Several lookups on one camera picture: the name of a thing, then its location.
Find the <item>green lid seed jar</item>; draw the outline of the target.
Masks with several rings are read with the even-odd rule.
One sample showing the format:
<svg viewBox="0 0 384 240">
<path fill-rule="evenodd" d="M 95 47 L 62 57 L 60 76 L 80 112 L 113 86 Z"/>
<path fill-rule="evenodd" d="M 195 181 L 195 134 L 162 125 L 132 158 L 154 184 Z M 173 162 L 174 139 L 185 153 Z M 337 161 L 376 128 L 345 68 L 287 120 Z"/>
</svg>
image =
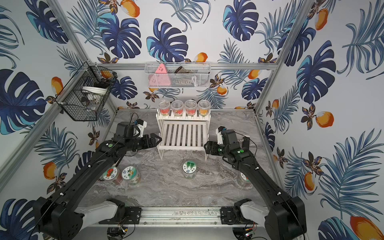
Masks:
<svg viewBox="0 0 384 240">
<path fill-rule="evenodd" d="M 183 175 L 186 179 L 193 179 L 197 174 L 197 164 L 193 161 L 183 163 Z"/>
</svg>

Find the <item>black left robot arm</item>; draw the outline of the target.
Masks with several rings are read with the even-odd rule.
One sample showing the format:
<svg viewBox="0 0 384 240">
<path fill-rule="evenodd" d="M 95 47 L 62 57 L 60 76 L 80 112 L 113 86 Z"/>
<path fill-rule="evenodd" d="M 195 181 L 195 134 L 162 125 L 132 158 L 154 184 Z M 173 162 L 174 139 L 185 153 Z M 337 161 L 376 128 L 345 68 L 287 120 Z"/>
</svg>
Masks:
<svg viewBox="0 0 384 240">
<path fill-rule="evenodd" d="M 145 135 L 137 125 L 121 122 L 111 140 L 99 145 L 88 164 L 58 192 L 49 198 L 40 197 L 33 205 L 34 230 L 57 240 L 71 240 L 81 230 L 82 213 L 76 208 L 87 191 L 104 172 L 120 162 L 128 151 L 137 152 L 157 147 L 162 138 L 151 133 Z"/>
</svg>

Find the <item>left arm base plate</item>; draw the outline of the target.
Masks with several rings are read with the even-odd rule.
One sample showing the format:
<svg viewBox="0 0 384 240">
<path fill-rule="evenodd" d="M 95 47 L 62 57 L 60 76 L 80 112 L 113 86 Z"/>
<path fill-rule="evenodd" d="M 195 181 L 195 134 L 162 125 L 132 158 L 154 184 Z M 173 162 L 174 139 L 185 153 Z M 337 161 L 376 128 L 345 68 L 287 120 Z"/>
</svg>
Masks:
<svg viewBox="0 0 384 240">
<path fill-rule="evenodd" d="M 140 223 L 142 208 L 127 207 L 124 202 L 117 199 L 107 199 L 108 203 L 113 203 L 117 207 L 116 213 L 99 224 L 115 224 L 115 225 L 136 225 Z"/>
</svg>

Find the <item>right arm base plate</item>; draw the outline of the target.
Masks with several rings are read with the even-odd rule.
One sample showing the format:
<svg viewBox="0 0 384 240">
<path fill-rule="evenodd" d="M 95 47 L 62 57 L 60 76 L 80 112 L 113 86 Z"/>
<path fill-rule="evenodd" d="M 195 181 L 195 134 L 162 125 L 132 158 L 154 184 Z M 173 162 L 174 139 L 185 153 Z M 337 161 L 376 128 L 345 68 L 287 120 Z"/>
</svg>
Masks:
<svg viewBox="0 0 384 240">
<path fill-rule="evenodd" d="M 232 207 L 221 207 L 220 220 L 222 225 L 240 225 L 249 222 L 265 225 L 265 213 L 267 208 L 251 199 L 240 200 Z"/>
</svg>

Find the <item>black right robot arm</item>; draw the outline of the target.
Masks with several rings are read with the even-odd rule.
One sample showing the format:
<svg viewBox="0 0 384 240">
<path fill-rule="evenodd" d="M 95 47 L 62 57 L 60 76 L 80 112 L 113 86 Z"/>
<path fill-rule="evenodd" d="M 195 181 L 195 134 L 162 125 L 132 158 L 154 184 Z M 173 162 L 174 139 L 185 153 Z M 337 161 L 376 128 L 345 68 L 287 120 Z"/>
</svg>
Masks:
<svg viewBox="0 0 384 240">
<path fill-rule="evenodd" d="M 285 192 L 261 167 L 250 151 L 250 138 L 240 143 L 237 133 L 225 127 L 216 130 L 217 141 L 204 145 L 206 154 L 221 156 L 223 161 L 243 174 L 261 195 L 265 206 L 244 199 L 232 208 L 223 208 L 223 224 L 255 223 L 266 229 L 272 240 L 293 240 L 307 232 L 305 204 Z"/>
</svg>

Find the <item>clear seed container orange label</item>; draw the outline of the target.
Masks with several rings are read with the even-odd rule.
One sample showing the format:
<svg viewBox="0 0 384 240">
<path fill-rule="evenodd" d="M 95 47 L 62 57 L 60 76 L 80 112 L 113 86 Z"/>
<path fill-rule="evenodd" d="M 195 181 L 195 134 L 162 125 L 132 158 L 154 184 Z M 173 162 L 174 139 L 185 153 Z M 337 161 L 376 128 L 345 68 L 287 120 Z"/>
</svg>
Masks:
<svg viewBox="0 0 384 240">
<path fill-rule="evenodd" d="M 198 109 L 200 116 L 207 116 L 211 109 L 211 103 L 207 100 L 200 100 L 198 102 Z"/>
</svg>

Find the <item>clear seed container red label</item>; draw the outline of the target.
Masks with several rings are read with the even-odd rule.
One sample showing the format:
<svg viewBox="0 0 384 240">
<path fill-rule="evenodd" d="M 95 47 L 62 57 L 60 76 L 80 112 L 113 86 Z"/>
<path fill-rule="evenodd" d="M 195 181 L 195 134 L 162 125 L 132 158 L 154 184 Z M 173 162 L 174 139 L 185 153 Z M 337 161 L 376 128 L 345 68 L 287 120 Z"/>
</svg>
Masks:
<svg viewBox="0 0 384 240">
<path fill-rule="evenodd" d="M 184 104 L 187 116 L 194 116 L 197 112 L 197 102 L 195 100 L 187 100 Z"/>
</svg>

